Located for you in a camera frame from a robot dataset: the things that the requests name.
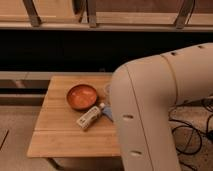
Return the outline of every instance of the bowl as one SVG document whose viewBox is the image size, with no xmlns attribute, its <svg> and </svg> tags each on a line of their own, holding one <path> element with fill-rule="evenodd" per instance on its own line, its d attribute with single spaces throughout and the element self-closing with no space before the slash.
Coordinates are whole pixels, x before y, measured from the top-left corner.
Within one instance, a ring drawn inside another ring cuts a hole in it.
<svg viewBox="0 0 213 171">
<path fill-rule="evenodd" d="M 87 84 L 78 84 L 67 93 L 67 102 L 75 110 L 87 110 L 96 103 L 97 99 L 96 89 Z"/>
</svg>

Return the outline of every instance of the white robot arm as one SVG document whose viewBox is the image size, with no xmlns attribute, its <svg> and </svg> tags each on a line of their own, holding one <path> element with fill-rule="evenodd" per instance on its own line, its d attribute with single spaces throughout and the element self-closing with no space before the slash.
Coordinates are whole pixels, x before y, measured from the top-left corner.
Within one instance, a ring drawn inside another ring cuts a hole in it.
<svg viewBox="0 0 213 171">
<path fill-rule="evenodd" d="M 180 171 L 170 107 L 213 93 L 213 43 L 130 61 L 113 74 L 110 103 L 126 171 Z"/>
</svg>

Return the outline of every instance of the table top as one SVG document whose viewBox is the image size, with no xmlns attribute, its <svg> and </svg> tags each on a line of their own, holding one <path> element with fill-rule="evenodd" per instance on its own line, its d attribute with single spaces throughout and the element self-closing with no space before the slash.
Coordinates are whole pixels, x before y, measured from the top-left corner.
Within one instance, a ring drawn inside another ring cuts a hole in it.
<svg viewBox="0 0 213 171">
<path fill-rule="evenodd" d="M 92 85 L 104 102 L 104 87 L 111 76 L 54 76 L 46 93 L 33 132 L 28 157 L 112 157 L 120 156 L 114 124 L 101 116 L 86 132 L 76 120 L 83 115 L 66 101 L 68 91 L 77 84 Z"/>
</svg>

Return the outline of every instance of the cable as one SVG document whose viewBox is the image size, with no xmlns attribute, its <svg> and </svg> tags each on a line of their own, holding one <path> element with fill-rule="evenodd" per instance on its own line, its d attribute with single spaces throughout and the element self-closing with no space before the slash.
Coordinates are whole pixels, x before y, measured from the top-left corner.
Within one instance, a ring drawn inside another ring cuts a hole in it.
<svg viewBox="0 0 213 171">
<path fill-rule="evenodd" d="M 195 166 L 193 166 L 193 165 L 186 164 L 186 163 L 184 163 L 182 161 L 180 161 L 180 164 L 182 164 L 183 166 L 191 169 L 192 171 L 198 171 L 197 168 Z"/>
<path fill-rule="evenodd" d="M 195 155 L 195 154 L 197 154 L 197 153 L 201 150 L 202 145 L 203 145 L 203 141 L 202 141 L 202 136 L 201 136 L 201 135 L 202 135 L 202 134 L 205 134 L 205 133 L 202 132 L 202 131 L 200 131 L 199 129 L 195 128 L 191 123 L 188 123 L 188 122 L 186 122 L 186 121 L 177 120 L 177 119 L 170 119 L 170 121 L 171 121 L 171 122 L 178 122 L 178 123 L 182 123 L 182 124 L 183 124 L 183 125 L 179 125 L 179 126 L 173 128 L 173 129 L 172 129 L 172 133 L 173 133 L 173 134 L 174 134 L 179 128 L 187 127 L 187 128 L 191 128 L 191 129 L 192 129 L 190 138 L 189 138 L 189 140 L 187 141 L 184 150 L 180 150 L 178 147 L 176 147 L 176 150 L 179 152 L 178 155 L 180 155 L 180 154 L 184 154 L 184 155 Z M 188 148 L 188 146 L 189 146 L 189 144 L 190 144 L 190 142 L 191 142 L 191 140 L 192 140 L 192 135 L 193 135 L 194 131 L 195 131 L 195 133 L 197 134 L 197 136 L 199 137 L 199 145 L 198 145 L 198 147 L 197 147 L 194 151 L 192 151 L 192 152 L 187 152 L 187 148 Z"/>
<path fill-rule="evenodd" d="M 178 155 L 180 155 L 180 154 L 184 154 L 184 155 L 195 155 L 195 154 L 197 154 L 201 150 L 202 145 L 203 145 L 202 136 L 206 137 L 208 140 L 210 140 L 210 141 L 213 142 L 213 130 L 209 130 L 209 123 L 210 123 L 210 120 L 213 118 L 213 107 L 212 107 L 212 105 L 213 105 L 213 99 L 203 99 L 203 100 L 201 100 L 201 104 L 204 107 L 204 109 L 206 109 L 208 112 L 211 113 L 211 115 L 209 115 L 209 117 L 206 120 L 206 130 L 205 131 L 201 131 L 201 130 L 197 129 L 195 126 L 193 126 L 188 121 L 179 120 L 179 119 L 173 119 L 171 117 L 171 113 L 176 108 L 172 109 L 169 112 L 169 121 L 181 123 L 181 125 L 179 125 L 179 126 L 177 126 L 177 127 L 175 127 L 175 128 L 172 129 L 172 133 L 173 134 L 175 133 L 175 131 L 177 131 L 178 129 L 183 128 L 183 127 L 192 129 L 192 132 L 190 134 L 190 137 L 189 137 L 189 139 L 188 139 L 188 141 L 187 141 L 186 146 L 184 147 L 184 149 L 180 150 L 179 148 L 176 147 L 176 150 L 179 152 Z M 192 140 L 192 137 L 193 137 L 194 133 L 196 133 L 197 136 L 199 137 L 199 145 L 198 145 L 198 147 L 194 151 L 187 152 L 187 149 L 188 149 L 188 147 L 189 147 L 189 145 L 191 143 L 191 140 Z M 195 166 L 186 164 L 186 163 L 184 163 L 182 161 L 180 161 L 180 164 L 183 165 L 183 166 L 185 166 L 185 167 L 187 167 L 188 169 L 191 169 L 192 171 L 198 171 L 198 169 Z"/>
</svg>

